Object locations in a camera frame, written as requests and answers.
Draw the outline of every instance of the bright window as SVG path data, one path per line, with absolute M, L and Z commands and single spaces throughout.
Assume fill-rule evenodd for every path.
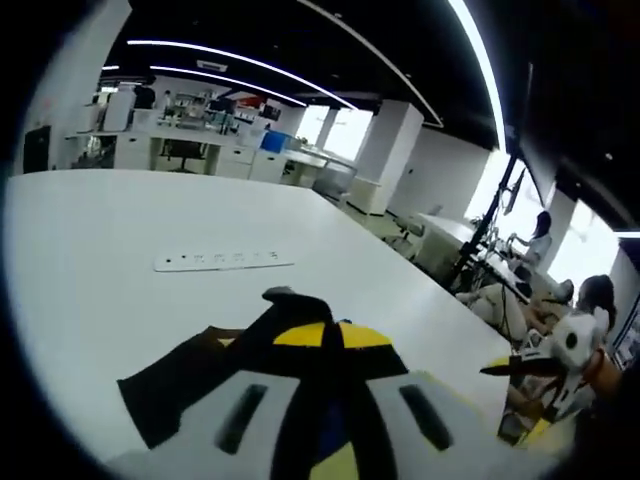
M 617 254 L 618 239 L 611 228 L 578 201 L 549 275 L 556 282 L 571 279 L 577 296 L 580 285 L 588 277 L 611 273 Z
M 464 216 L 467 220 L 482 217 L 487 212 L 508 163 L 509 156 L 507 154 L 498 150 L 491 153 L 476 191 L 465 212 Z M 512 233 L 516 233 L 520 238 L 526 240 L 531 238 L 536 227 L 536 217 L 543 210 L 533 179 L 521 160 L 516 161 L 509 178 L 509 187 L 516 183 L 523 171 L 524 177 L 522 178 L 520 191 L 509 215 L 504 215 L 503 212 L 509 203 L 511 192 L 504 192 L 502 196 L 501 207 L 496 218 L 496 226 L 498 227 L 500 238 L 504 240 Z M 513 246 L 520 253 L 524 253 L 526 250 L 526 247 L 518 242 L 514 242 Z
M 355 160 L 372 117 L 373 112 L 367 110 L 340 109 L 324 149 L 347 160 Z
M 318 141 L 318 135 L 320 135 L 327 113 L 329 113 L 329 107 L 320 105 L 307 107 L 296 132 L 296 137 L 306 138 L 310 145 L 314 145 Z

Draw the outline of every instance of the yellow patch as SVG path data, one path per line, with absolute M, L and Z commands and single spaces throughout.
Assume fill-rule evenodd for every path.
M 546 420 L 540 419 L 538 423 L 533 426 L 533 429 L 529 433 L 524 433 L 518 440 L 518 445 L 526 445 L 532 442 L 535 442 L 538 437 L 540 437 L 551 425 Z
M 347 443 L 311 469 L 310 480 L 357 480 L 358 466 L 353 445 Z
M 344 348 L 365 348 L 391 345 L 391 340 L 367 327 L 359 327 L 350 323 L 339 323 Z
M 273 342 L 274 345 L 292 345 L 296 347 L 320 347 L 322 346 L 322 334 L 324 323 L 312 323 L 295 327 L 280 334 Z
M 491 368 L 491 367 L 506 367 L 509 366 L 509 364 L 511 363 L 509 361 L 511 357 L 500 357 L 500 358 L 496 358 L 493 362 L 491 362 L 489 365 L 487 365 L 484 368 Z

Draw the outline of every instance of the white cabinet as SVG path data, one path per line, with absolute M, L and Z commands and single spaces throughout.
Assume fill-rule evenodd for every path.
M 249 180 L 280 183 L 287 159 L 277 153 L 258 150 L 253 157 Z
M 218 162 L 239 162 L 251 164 L 256 151 L 247 147 L 220 147 Z
M 148 135 L 118 135 L 113 168 L 149 170 L 151 138 Z
M 249 178 L 249 172 L 251 171 L 251 164 L 240 162 L 218 162 L 216 166 L 216 175 L 219 177 L 227 178 L 241 178 L 247 180 Z
M 247 180 L 255 150 L 243 147 L 220 147 L 215 175 Z

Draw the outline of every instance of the ceiling light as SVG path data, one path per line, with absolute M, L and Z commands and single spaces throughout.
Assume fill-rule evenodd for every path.
M 489 92 L 489 100 L 491 101 L 491 109 L 493 110 L 493 118 L 496 122 L 496 134 L 498 135 L 498 147 L 503 152 L 507 151 L 507 142 L 504 131 L 504 119 L 502 118 L 502 107 L 500 106 L 500 96 L 498 95 L 498 86 L 496 85 L 496 79 L 491 69 L 491 62 L 487 55 L 487 50 L 484 48 L 482 37 L 478 31 L 478 27 L 473 21 L 473 17 L 469 12 L 469 9 L 465 5 L 463 0 L 448 0 L 449 5 L 453 8 L 453 11 L 458 16 L 458 20 L 462 24 L 471 47 L 473 48 L 478 63 L 480 64 L 480 70 L 484 77 L 484 83 L 487 86 Z
M 632 230 L 626 232 L 613 232 L 618 238 L 635 238 L 640 239 L 640 230 Z
M 318 5 L 316 5 L 315 3 L 311 2 L 310 0 L 297 0 L 298 3 L 301 3 L 302 5 L 310 8 L 311 10 L 313 10 L 314 12 L 316 12 L 319 15 L 322 15 L 324 18 L 326 18 L 327 20 L 329 20 L 330 22 L 332 22 L 335 25 L 338 25 L 340 28 L 342 28 L 345 32 L 347 32 L 349 35 L 351 35 L 353 38 L 355 38 L 356 40 L 358 40 L 362 45 L 364 45 L 367 49 L 369 49 L 369 51 L 371 53 L 373 53 L 375 56 L 377 56 L 387 67 L 389 67 L 391 69 L 391 71 L 393 73 L 395 73 L 398 78 L 400 80 L 402 80 L 405 85 L 407 87 L 409 87 L 409 89 L 413 92 L 413 94 L 418 98 L 418 100 L 420 100 L 422 102 L 422 104 L 424 105 L 424 107 L 429 111 L 429 113 L 431 114 L 431 116 L 436 120 L 436 123 L 431 123 L 429 122 L 429 125 L 432 127 L 436 127 L 436 128 L 444 128 L 443 123 L 439 120 L 438 118 L 438 114 L 435 112 L 435 110 L 431 107 L 431 105 L 429 105 L 429 103 L 427 102 L 427 100 L 422 96 L 422 94 L 420 93 L 420 91 L 409 81 L 409 79 L 407 77 L 404 76 L 404 74 L 400 71 L 400 69 L 398 67 L 396 67 L 393 62 L 391 62 L 391 60 L 389 60 L 380 50 L 378 50 L 369 40 L 367 40 L 366 38 L 364 38 L 362 35 L 360 35 L 358 32 L 356 32 L 353 28 L 351 28 L 349 25 L 347 25 L 345 22 L 343 22 L 342 20 L 340 20 L 339 18 L 337 18 L 335 15 L 329 13 L 328 11 L 320 8 Z
M 183 68 L 159 67 L 157 65 L 152 65 L 149 68 L 151 70 L 163 70 L 163 71 L 166 71 L 166 72 L 188 73 L 188 74 L 191 74 L 191 75 L 200 75 L 201 77 L 215 78 L 217 80 L 223 80 L 225 82 L 237 83 L 238 85 L 244 85 L 245 87 L 253 88 L 255 90 L 260 90 L 261 92 L 268 93 L 268 94 L 273 95 L 275 97 L 283 98 L 283 99 L 285 99 L 285 100 L 287 100 L 289 102 L 292 102 L 292 103 L 295 103 L 297 105 L 300 105 L 301 107 L 306 107 L 307 106 L 306 103 L 302 103 L 299 100 L 296 100 L 296 99 L 291 98 L 291 97 L 287 97 L 286 95 L 283 95 L 281 93 L 274 92 L 273 90 L 268 90 L 266 88 L 259 87 L 257 85 L 253 85 L 252 83 L 242 82 L 240 80 L 235 80 L 235 79 L 229 78 L 229 77 L 222 77 L 220 75 L 213 75 L 211 73 L 198 72 L 196 70 L 185 70 Z
M 209 48 L 209 47 L 203 47 L 200 45 L 191 45 L 189 43 L 179 43 L 179 42 L 167 42 L 167 41 L 163 41 L 163 40 L 129 40 L 127 42 L 127 44 L 129 45 L 155 45 L 155 46 L 163 46 L 163 47 L 179 47 L 179 48 L 189 48 L 191 50 L 199 50 L 201 52 L 209 52 L 209 53 L 216 53 L 218 55 L 223 55 L 225 57 L 230 57 L 230 58 L 235 58 L 236 60 L 242 60 L 243 62 L 249 62 L 252 63 L 254 65 L 257 65 L 259 67 L 263 67 L 263 68 L 267 68 L 273 72 L 277 72 L 280 73 L 281 75 L 285 75 L 289 78 L 292 78 L 294 80 L 297 80 L 300 83 L 303 83 L 305 85 L 307 85 L 308 87 L 314 88 L 317 91 L 324 93 L 325 95 L 327 95 L 328 97 L 333 98 L 334 100 L 337 100 L 338 102 L 342 103 L 343 105 L 353 109 L 353 110 L 358 110 L 358 108 L 355 105 L 352 105 L 351 103 L 347 102 L 346 100 L 338 97 L 337 95 L 334 95 L 333 93 L 329 92 L 328 90 L 325 90 L 322 87 L 319 87 L 318 85 L 311 83 L 307 80 L 305 80 L 304 78 L 298 77 L 297 75 L 294 75 L 293 73 L 289 73 L 286 72 L 280 68 L 274 67 L 273 65 L 269 65 L 267 63 L 264 62 L 260 62 L 258 60 L 254 60 L 252 58 L 249 57 L 244 57 L 242 55 L 236 55 L 235 53 L 230 53 L 230 52 L 225 52 L 224 50 L 217 50 L 215 48 Z

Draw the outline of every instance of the white table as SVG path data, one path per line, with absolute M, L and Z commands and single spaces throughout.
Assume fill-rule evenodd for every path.
M 116 380 L 208 325 L 248 326 L 270 305 L 261 294 L 276 285 L 321 297 L 336 318 L 389 336 L 410 369 L 430 371 L 497 429 L 508 379 L 478 370 L 509 354 L 506 340 L 310 190 L 148 171 L 54 171 L 11 178 L 4 215 L 24 351 L 54 411 L 101 461 L 145 448 Z M 287 249 L 295 265 L 153 270 L 168 250 L 256 241 Z
M 239 138 L 234 135 L 221 135 L 216 130 L 191 130 L 166 125 L 156 125 L 143 130 L 127 130 L 124 132 L 72 133 L 66 139 L 75 140 L 87 136 L 117 137 L 115 168 L 130 170 L 156 170 L 157 159 L 162 149 L 162 143 L 165 140 L 182 140 L 206 145 L 204 163 L 200 167 L 201 173 L 205 174 L 211 173 L 220 147 L 247 148 L 241 145 Z M 123 146 L 131 147 L 131 142 L 141 145 L 141 148 L 133 148 L 133 150 L 131 148 L 121 149 Z M 253 148 L 253 150 L 256 152 L 262 151 L 258 148 Z M 327 161 L 351 166 L 349 162 L 340 157 L 310 147 L 303 147 L 302 151 L 283 150 L 278 155 L 299 164 L 292 183 L 307 188 L 313 185 L 318 171 L 325 166 Z
M 423 222 L 425 228 L 431 228 L 444 234 L 452 243 L 458 245 L 458 248 L 462 248 L 464 243 L 470 242 L 473 238 L 473 230 L 455 220 L 427 215 L 425 213 L 418 213 L 416 217 Z
M 449 220 L 447 218 L 435 217 L 433 215 L 426 215 L 424 213 L 419 213 L 416 217 L 421 220 L 426 228 L 431 228 L 439 232 L 445 238 L 447 238 L 452 245 L 455 245 L 457 249 L 462 248 L 462 245 L 466 242 L 470 242 L 473 238 L 474 231 L 463 225 L 462 223 L 458 223 L 454 220 Z M 507 284 L 520 299 L 520 301 L 524 303 L 529 303 L 529 299 L 525 297 L 516 287 L 516 283 L 521 282 L 521 280 L 511 271 L 509 270 L 509 266 L 507 263 L 502 260 L 496 254 L 486 255 L 486 250 L 481 247 L 481 252 L 479 255 L 473 256 L 474 260 L 482 259 L 484 260 L 489 267 L 493 270 L 493 272 L 501 277 L 502 282 Z

